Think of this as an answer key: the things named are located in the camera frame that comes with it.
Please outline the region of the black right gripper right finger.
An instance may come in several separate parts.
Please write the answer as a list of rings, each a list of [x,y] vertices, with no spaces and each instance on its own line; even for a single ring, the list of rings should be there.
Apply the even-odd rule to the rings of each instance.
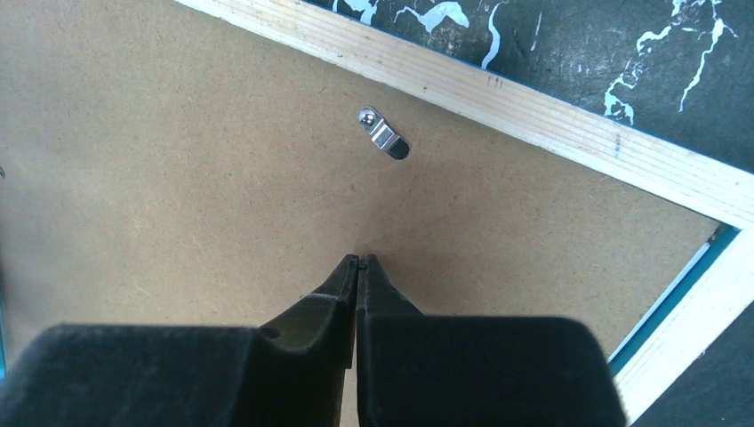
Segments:
[[[604,354],[561,317],[430,316],[360,265],[357,411],[363,426],[623,426]]]

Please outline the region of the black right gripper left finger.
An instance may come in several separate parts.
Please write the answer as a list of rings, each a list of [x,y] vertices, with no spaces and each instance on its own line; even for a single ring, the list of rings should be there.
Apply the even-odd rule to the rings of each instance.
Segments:
[[[258,326],[58,325],[1,387],[4,426],[336,426],[359,260]]]

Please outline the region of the brown cardboard backing board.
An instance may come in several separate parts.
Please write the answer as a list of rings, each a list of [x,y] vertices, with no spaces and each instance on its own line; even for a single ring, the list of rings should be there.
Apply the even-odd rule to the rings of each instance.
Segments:
[[[427,314],[568,316],[611,353],[717,228],[171,1],[2,2],[1,166],[10,363],[62,322],[259,325],[346,254]]]

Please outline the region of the blue wooden picture frame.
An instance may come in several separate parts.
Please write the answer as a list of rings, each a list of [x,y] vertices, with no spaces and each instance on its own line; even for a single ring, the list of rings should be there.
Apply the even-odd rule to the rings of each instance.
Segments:
[[[189,7],[737,229],[617,364],[615,383],[630,423],[752,304],[750,173],[304,1],[192,1]]]

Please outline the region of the hot air balloon photo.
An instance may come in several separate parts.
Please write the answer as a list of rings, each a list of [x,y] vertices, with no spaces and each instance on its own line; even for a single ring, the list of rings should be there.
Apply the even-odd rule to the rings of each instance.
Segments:
[[[687,276],[689,271],[699,262],[699,260],[708,252],[711,246],[710,242],[705,242],[692,258],[687,262],[683,269],[675,276],[675,278],[668,284],[665,290],[658,296],[655,302],[649,307],[647,312],[640,318],[637,324],[630,330],[627,336],[618,344],[616,349],[607,359],[609,364],[613,364],[614,360],[620,355],[622,350],[629,344],[629,342],[639,332],[641,327],[647,323],[650,317],[660,308],[662,303],[668,298],[672,291],[680,284],[680,282]]]

